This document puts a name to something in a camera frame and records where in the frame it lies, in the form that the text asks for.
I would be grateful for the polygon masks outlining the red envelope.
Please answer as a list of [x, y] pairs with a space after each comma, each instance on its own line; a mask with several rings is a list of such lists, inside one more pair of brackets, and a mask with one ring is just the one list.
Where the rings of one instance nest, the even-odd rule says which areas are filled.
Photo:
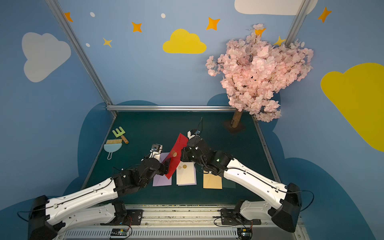
[[168, 173], [165, 174], [167, 179], [170, 179], [172, 177], [177, 167], [179, 166], [181, 161], [182, 150], [187, 146], [187, 142], [188, 138], [182, 134], [179, 134], [176, 143], [174, 144], [170, 153], [166, 156], [165, 160], [163, 161], [164, 164], [169, 164]]

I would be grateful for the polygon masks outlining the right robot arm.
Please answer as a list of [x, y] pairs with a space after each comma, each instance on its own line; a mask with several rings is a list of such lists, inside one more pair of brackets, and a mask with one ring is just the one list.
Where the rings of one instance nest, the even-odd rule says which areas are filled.
[[290, 183], [286, 186], [268, 179], [231, 155], [213, 151], [205, 140], [197, 136], [188, 140], [187, 146], [181, 151], [181, 160], [193, 162], [201, 166], [203, 171], [233, 181], [264, 199], [264, 204], [238, 202], [232, 210], [234, 219], [248, 222], [270, 217], [277, 227], [295, 232], [302, 208], [301, 191], [297, 185]]

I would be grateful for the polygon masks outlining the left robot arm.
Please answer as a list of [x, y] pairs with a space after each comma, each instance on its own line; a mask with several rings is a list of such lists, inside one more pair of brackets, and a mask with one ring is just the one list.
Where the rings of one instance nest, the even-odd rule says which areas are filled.
[[42, 195], [34, 199], [28, 217], [29, 240], [52, 240], [71, 215], [96, 204], [115, 200], [145, 188], [156, 175], [166, 175], [170, 159], [160, 162], [156, 158], [144, 158], [135, 169], [122, 170], [105, 181], [76, 193], [49, 199]]

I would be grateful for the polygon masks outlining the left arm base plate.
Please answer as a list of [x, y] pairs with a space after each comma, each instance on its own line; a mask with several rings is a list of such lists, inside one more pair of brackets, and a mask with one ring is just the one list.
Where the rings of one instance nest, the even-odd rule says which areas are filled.
[[125, 214], [115, 216], [115, 218], [102, 226], [140, 226], [143, 219], [143, 210], [126, 210]]

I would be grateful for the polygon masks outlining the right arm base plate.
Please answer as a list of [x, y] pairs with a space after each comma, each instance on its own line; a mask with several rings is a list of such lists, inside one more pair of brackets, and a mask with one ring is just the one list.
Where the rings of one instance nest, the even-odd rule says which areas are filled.
[[234, 209], [222, 208], [220, 210], [220, 221], [223, 226], [232, 225], [261, 225], [262, 222], [259, 219], [247, 220], [240, 213]]

